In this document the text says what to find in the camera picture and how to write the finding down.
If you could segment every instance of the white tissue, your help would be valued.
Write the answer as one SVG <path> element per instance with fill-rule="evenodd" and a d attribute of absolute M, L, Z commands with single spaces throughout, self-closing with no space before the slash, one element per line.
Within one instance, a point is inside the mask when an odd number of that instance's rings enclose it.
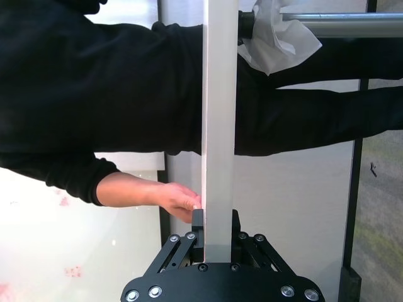
<path fill-rule="evenodd" d="M 256 1 L 253 37 L 244 39 L 238 48 L 238 54 L 252 68 L 269 76 L 300 65 L 322 47 L 300 21 L 283 21 L 281 8 L 298 3 L 300 0 Z"/>

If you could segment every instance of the black frame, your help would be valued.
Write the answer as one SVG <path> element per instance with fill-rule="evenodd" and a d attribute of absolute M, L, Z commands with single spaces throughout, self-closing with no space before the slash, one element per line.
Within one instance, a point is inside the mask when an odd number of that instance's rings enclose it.
<path fill-rule="evenodd" d="M 169 180 L 166 154 L 164 154 L 164 164 L 165 169 L 163 171 L 157 172 L 157 179 L 159 182 L 167 184 Z M 159 223 L 161 231 L 161 246 L 163 246 L 168 238 L 171 236 L 171 215 L 164 208 L 161 207 L 159 208 Z"/>
<path fill-rule="evenodd" d="M 368 0 L 366 4 L 367 13 L 376 13 L 378 0 Z M 369 88 L 369 80 L 360 81 L 360 90 L 366 91 Z M 359 302 L 361 291 L 361 277 L 351 267 L 353 254 L 354 230 L 356 210 L 358 202 L 358 189 L 360 186 L 361 155 L 363 140 L 354 142 L 353 163 L 351 167 L 351 179 L 348 198 L 348 213 L 346 222 L 346 235 L 344 239 L 343 267 L 341 269 L 339 302 Z"/>

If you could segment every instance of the person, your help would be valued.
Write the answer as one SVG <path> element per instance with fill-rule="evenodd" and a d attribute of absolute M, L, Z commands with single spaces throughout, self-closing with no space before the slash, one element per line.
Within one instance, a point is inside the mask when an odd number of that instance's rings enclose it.
<path fill-rule="evenodd" d="M 185 222 L 200 196 L 146 181 L 95 152 L 200 153 L 203 27 L 102 25 L 106 0 L 0 2 L 0 167 L 98 206 L 158 205 Z M 237 59 L 237 155 L 268 156 L 403 128 L 403 87 L 279 89 L 401 79 L 403 39 L 322 39 L 267 77 Z"/>

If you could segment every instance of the silver pole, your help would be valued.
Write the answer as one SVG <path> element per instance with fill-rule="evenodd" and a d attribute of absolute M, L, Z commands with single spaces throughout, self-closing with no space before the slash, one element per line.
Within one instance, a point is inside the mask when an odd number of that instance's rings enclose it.
<path fill-rule="evenodd" d="M 403 13 L 283 14 L 318 38 L 403 38 Z"/>

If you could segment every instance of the white plastic strip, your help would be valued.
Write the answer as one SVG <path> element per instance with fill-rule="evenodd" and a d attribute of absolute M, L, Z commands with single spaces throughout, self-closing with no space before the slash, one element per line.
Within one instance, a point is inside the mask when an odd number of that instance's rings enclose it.
<path fill-rule="evenodd" d="M 238 0 L 204 0 L 202 196 L 205 262 L 230 262 Z"/>

